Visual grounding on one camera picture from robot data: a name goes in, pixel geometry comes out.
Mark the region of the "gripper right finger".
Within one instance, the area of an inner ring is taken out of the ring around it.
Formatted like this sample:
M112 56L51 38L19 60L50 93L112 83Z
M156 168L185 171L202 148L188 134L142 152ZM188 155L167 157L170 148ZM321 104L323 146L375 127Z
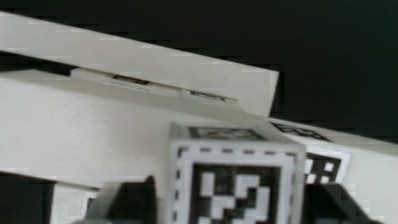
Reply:
M300 224L384 224L369 218L339 184L307 184Z

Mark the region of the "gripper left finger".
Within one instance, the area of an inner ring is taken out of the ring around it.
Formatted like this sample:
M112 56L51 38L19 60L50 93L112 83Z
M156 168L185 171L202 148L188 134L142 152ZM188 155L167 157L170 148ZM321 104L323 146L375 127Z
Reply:
M85 217L73 224L156 224L156 182L106 183L89 205Z

